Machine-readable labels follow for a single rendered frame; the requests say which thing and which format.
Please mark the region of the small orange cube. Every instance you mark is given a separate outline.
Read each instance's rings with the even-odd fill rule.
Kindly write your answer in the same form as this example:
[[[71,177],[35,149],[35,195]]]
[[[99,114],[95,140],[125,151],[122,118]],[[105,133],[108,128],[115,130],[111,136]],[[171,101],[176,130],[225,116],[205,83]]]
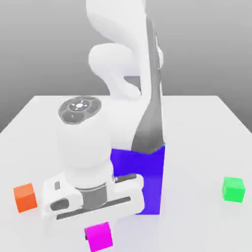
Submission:
[[[19,213],[37,208],[37,200],[32,183],[15,187],[13,191]]]

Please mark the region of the large blue box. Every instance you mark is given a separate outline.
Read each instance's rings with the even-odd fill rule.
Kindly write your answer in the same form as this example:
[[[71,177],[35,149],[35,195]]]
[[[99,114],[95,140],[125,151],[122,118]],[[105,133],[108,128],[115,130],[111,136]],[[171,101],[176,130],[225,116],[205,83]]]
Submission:
[[[164,168],[165,146],[152,154],[113,149],[111,161],[116,177],[140,174],[144,178],[142,189],[145,208],[141,215],[159,215]]]

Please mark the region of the small magenta cube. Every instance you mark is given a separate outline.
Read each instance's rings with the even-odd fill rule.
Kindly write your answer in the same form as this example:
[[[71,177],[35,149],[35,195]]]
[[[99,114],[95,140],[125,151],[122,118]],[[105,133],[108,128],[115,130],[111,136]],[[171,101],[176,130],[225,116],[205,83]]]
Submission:
[[[108,222],[85,228],[85,238],[91,252],[97,252],[113,246],[111,228]]]

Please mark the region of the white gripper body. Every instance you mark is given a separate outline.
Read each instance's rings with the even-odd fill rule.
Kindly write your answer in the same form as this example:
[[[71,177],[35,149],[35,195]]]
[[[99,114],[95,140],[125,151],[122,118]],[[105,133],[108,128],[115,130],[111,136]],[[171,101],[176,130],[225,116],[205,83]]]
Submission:
[[[140,213],[144,207],[140,174],[114,177],[59,174],[42,186],[42,219],[49,236],[72,235],[89,226]]]

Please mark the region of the small green cube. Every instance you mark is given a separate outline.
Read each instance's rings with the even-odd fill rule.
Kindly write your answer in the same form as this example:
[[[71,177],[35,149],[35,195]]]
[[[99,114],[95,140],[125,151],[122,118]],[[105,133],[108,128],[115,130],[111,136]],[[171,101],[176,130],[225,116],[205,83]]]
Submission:
[[[225,201],[242,203],[245,191],[246,188],[241,178],[224,177],[222,195]]]

